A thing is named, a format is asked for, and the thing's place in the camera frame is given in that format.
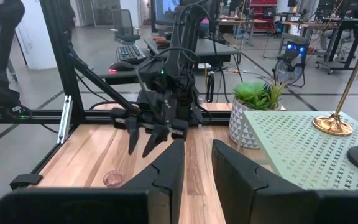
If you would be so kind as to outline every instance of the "gold candle holder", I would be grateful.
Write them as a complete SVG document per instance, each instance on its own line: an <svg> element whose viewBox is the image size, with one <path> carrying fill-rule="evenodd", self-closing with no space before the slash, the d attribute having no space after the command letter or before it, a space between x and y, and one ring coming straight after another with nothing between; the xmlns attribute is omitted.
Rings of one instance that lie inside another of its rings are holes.
<svg viewBox="0 0 358 224"><path fill-rule="evenodd" d="M353 132L352 126L350 126L350 124L347 124L344 121L341 121L341 117L339 113L342 110L343 104L345 103L347 94L351 89L351 86L353 84L357 72L358 72L358 59L335 112L331 116L318 116L313 118L312 121L313 126L316 127L318 130L335 136L348 136L352 134Z"/></svg>

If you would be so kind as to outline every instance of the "concrete floor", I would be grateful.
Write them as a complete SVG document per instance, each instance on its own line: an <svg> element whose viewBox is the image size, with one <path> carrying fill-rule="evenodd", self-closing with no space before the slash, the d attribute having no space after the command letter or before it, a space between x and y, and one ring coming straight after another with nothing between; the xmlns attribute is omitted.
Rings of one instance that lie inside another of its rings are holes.
<svg viewBox="0 0 358 224"><path fill-rule="evenodd" d="M143 37L150 35L150 28L141 30ZM107 71L110 58L115 54L118 46L112 41L111 31L108 28L85 27L74 31L74 45L80 57L97 71ZM245 46L243 52L252 60L242 57L241 69L248 72L265 74L260 67L267 71L275 66L275 60L262 59L263 49L266 45L266 35L257 34L254 38L254 46ZM137 43L145 47L143 40ZM265 51L265 56L277 55L279 39L270 38ZM13 64L19 81L12 82L11 88L21 93L23 105L38 109L61 109L63 103L62 84L57 69L29 70L21 57L17 42L12 46ZM340 95L347 83L350 71L334 72L327 75L325 68L314 67L316 57L308 57L306 66L306 85L303 88L290 87L282 96L282 105L292 111L333 111L340 99ZM243 79L247 82L256 81L256 75L245 74ZM100 91L89 81L86 81L94 91ZM226 86L228 98L236 84L240 83L238 75L226 73ZM196 77L196 86L201 93L205 93L203 76ZM85 108L101 101L80 83L82 99ZM119 85L114 88L122 93L128 100L135 100L140 90L139 84ZM219 102L225 102L223 87L219 91ZM356 78L351 93L344 105L343 111L358 120L358 77ZM9 125L0 124L0 197L9 192L9 183L19 174L30 172L40 160L55 145L57 135L47 131L41 125Z"/></svg>

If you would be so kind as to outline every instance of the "white planter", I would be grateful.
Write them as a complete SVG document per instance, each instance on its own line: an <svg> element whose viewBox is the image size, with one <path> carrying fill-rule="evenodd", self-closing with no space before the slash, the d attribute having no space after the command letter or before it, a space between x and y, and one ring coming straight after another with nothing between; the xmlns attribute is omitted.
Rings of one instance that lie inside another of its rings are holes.
<svg viewBox="0 0 358 224"><path fill-rule="evenodd" d="M280 110L280 109L281 109L281 105L279 105L275 110ZM232 105L232 111L230 115L229 135L230 138L236 144L238 144L239 137L242 136L240 141L240 146L242 147L247 147L250 149L259 149L259 145L254 137L254 134L246 125L244 125L241 134L242 112L247 110L253 110L253 109L250 109L242 105L236 99L234 99Z"/></svg>

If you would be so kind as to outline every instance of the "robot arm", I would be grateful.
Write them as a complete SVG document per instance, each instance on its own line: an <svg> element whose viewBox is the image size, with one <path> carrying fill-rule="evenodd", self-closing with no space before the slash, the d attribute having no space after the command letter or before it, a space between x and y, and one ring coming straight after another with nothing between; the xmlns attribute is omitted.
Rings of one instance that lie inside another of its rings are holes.
<svg viewBox="0 0 358 224"><path fill-rule="evenodd" d="M29 113L19 100L20 94L9 89L6 69L11 53L15 28L22 20L24 6L20 0L0 4L0 115L19 116Z"/></svg>

